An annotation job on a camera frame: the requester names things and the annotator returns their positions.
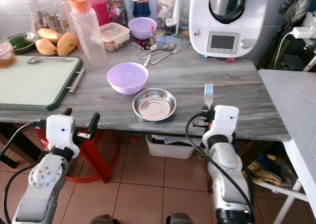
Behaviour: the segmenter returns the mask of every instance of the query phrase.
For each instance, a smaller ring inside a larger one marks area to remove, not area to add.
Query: purple bowl
[[[134,37],[140,40],[146,40],[150,37],[150,33],[152,32],[150,29],[151,26],[156,29],[157,22],[147,17],[133,18],[128,22],[130,32]]]
[[[145,87],[148,79],[148,70],[137,63],[121,63],[109,70],[107,78],[115,91],[131,95]]]

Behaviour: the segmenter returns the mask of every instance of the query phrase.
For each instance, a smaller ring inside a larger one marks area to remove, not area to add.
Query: white tile wall
[[[255,48],[248,54],[258,62],[272,40],[274,33],[281,28],[283,16],[277,12],[283,0],[268,0],[268,9],[260,38]],[[150,0],[151,16],[156,12],[156,0]],[[0,38],[29,31],[31,29],[30,12],[25,0],[0,0]]]

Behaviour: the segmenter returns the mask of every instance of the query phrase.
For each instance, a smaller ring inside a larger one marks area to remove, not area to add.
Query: tile floor
[[[34,131],[27,130],[25,134],[42,148]],[[212,194],[207,192],[209,178],[204,160],[196,156],[188,160],[154,157],[148,152],[144,135],[123,132],[118,135],[122,143],[111,181],[107,184],[67,181],[59,195],[54,224],[85,224],[101,214],[110,214],[121,224],[165,224],[166,217],[174,211],[187,213],[195,224],[216,223]],[[114,145],[108,135],[99,143],[99,151],[106,161],[111,158]],[[1,200],[4,186],[13,172],[28,166],[13,152],[7,154],[19,162],[19,166],[11,169],[0,164]],[[83,158],[73,160],[70,165],[72,177],[84,177],[91,172]],[[11,217],[26,189],[27,174],[18,176],[10,188],[8,209]],[[257,223],[272,224],[285,197],[261,187],[255,187],[255,195]],[[4,220],[2,208],[0,217]],[[316,224],[316,221],[309,204],[295,201],[283,223]]]

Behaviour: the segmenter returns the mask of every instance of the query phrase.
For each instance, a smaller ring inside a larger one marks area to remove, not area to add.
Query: cutting board
[[[27,61],[33,56],[17,56],[14,65],[0,69],[0,108],[48,110],[57,108],[82,67],[82,60],[71,62]]]

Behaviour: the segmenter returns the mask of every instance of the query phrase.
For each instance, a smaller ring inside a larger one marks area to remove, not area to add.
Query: fork
[[[211,105],[213,104],[213,84],[206,83],[204,85],[204,103],[206,104],[207,108],[211,110]]]

